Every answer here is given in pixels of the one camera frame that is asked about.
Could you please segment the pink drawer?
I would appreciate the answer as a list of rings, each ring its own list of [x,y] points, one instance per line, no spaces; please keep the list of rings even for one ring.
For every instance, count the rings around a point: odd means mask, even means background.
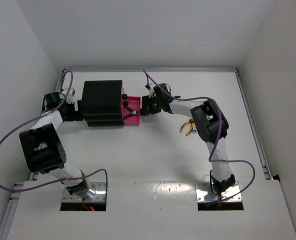
[[[121,84],[121,99],[122,99],[123,101],[126,100],[126,99],[128,99],[128,95],[125,93],[123,83]]]
[[[140,125],[141,97],[122,95],[122,116],[125,125]]]

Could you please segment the black drawer cabinet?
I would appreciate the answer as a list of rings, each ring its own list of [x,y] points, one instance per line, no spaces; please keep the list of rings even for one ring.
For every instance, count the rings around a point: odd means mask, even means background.
[[[89,127],[123,126],[122,80],[84,82],[78,110]]]

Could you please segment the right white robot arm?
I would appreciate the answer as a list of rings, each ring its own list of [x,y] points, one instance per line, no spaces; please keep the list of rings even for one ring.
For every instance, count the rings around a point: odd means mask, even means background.
[[[212,191],[220,196],[235,184],[235,176],[228,163],[226,136],[229,124],[213,100],[178,100],[170,95],[166,84],[148,83],[149,94],[142,97],[140,114],[148,116],[164,111],[186,116],[194,124],[196,132],[209,151],[212,164]]]

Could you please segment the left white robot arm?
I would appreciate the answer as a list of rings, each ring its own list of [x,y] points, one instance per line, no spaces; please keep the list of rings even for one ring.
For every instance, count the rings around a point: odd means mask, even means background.
[[[91,201],[96,192],[84,178],[82,170],[67,161],[66,152],[57,134],[64,121],[80,121],[75,110],[75,91],[53,92],[44,96],[41,118],[29,130],[19,134],[26,164],[33,173],[48,174],[65,186],[70,195]]]

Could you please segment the pink top drawer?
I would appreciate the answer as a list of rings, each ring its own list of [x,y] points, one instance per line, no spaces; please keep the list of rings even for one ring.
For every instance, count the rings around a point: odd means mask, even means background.
[[[128,95],[125,93],[123,83],[121,84],[121,99],[122,99],[123,101],[126,100],[126,99],[128,99]]]

